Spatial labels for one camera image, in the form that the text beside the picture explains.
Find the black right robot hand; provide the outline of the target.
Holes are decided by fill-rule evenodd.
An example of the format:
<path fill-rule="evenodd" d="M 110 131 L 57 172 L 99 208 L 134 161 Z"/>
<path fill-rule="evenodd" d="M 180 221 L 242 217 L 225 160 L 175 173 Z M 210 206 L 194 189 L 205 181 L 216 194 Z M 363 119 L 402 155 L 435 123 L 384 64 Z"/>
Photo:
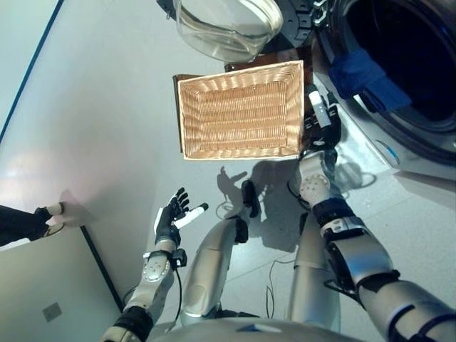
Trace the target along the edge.
<path fill-rule="evenodd" d="M 326 100 L 314 84 L 306 90 L 310 109 L 304 116 L 303 146 L 305 150 L 330 150 L 341 139 L 341 119 L 338 101 L 332 92 Z"/>

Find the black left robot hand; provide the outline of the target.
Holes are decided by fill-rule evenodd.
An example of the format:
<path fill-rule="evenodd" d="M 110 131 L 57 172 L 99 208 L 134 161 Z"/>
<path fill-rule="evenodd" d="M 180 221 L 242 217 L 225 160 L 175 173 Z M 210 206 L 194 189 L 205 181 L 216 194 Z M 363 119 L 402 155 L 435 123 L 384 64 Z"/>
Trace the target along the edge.
<path fill-rule="evenodd" d="M 164 207 L 159 208 L 154 221 L 155 244 L 172 242 L 175 248 L 178 248 L 181 243 L 181 228 L 196 220 L 209 209 L 207 203 L 189 208 L 188 197 L 185 188 L 181 187 L 171 196 Z"/>

